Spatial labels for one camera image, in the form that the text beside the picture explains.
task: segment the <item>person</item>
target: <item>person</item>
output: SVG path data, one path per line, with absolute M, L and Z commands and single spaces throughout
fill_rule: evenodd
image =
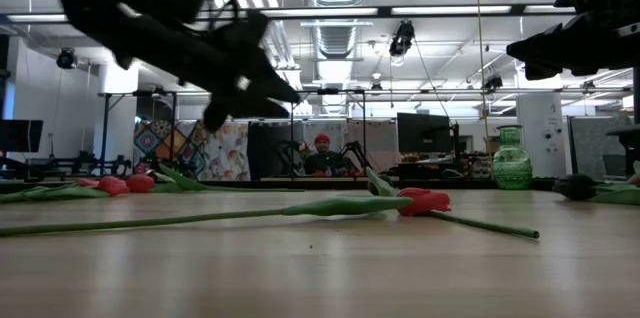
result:
M 349 171 L 349 166 L 345 158 L 340 154 L 329 150 L 329 136 L 318 134 L 314 140 L 317 153 L 305 159 L 304 171 L 306 174 L 323 174 L 344 176 Z

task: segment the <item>vase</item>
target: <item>vase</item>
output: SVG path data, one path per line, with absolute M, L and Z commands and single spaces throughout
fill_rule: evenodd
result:
M 527 151 L 522 148 L 522 126 L 498 127 L 500 148 L 493 156 L 493 177 L 500 189 L 528 189 L 533 166 Z

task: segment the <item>black monitor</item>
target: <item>black monitor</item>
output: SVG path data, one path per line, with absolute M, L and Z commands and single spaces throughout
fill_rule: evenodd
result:
M 449 153 L 453 149 L 449 117 L 398 113 L 400 153 Z
M 42 125 L 41 120 L 0 120 L 0 151 L 37 153 Z

